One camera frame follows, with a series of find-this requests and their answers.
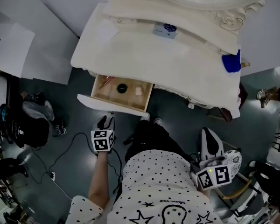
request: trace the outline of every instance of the black and white marker cube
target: black and white marker cube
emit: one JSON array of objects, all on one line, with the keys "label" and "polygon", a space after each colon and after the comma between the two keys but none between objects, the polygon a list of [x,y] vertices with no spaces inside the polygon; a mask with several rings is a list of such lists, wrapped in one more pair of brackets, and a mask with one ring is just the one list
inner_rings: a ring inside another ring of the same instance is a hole
[{"label": "black and white marker cube", "polygon": [[110,151],[114,142],[113,130],[95,130],[91,132],[91,141],[94,151]]},{"label": "black and white marker cube", "polygon": [[231,183],[231,165],[206,167],[197,173],[203,190],[218,188]]}]

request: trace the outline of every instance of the black round object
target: black round object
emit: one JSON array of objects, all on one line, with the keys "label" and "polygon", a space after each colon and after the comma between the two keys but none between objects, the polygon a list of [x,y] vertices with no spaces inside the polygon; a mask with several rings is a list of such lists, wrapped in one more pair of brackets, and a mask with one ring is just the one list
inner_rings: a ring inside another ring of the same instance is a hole
[{"label": "black round object", "polygon": [[117,91],[118,91],[118,93],[120,93],[120,94],[125,93],[126,90],[127,90],[127,85],[126,85],[126,84],[119,84],[119,85],[117,86]]}]

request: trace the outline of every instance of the gray cloth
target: gray cloth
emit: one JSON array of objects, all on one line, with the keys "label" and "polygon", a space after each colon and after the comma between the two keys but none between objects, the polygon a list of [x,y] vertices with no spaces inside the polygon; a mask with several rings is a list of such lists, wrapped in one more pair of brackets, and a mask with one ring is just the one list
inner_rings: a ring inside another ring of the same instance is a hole
[{"label": "gray cloth", "polygon": [[49,122],[54,117],[53,111],[50,108],[31,101],[24,101],[22,109],[28,116],[34,119],[45,119]]}]

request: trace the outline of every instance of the open drawer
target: open drawer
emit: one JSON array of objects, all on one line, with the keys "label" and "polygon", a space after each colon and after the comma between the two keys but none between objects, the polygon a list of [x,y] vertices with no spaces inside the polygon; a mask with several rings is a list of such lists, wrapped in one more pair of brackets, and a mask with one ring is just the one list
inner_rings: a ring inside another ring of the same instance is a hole
[{"label": "open drawer", "polygon": [[[103,85],[106,79],[106,76],[97,74],[91,96],[78,94],[78,100],[92,109],[124,112],[145,117],[148,116],[146,109],[153,87],[152,83],[115,77]],[[120,84],[127,85],[126,92],[122,94],[117,91],[117,87]],[[142,95],[135,95],[137,86],[141,87]]]}]

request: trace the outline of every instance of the blue object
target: blue object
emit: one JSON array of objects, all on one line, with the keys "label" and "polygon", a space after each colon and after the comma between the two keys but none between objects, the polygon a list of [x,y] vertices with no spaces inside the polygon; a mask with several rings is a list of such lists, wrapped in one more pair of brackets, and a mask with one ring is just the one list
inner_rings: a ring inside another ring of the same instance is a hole
[{"label": "blue object", "polygon": [[222,62],[224,64],[225,69],[229,73],[238,72],[241,70],[241,50],[238,50],[236,55],[223,55]]}]

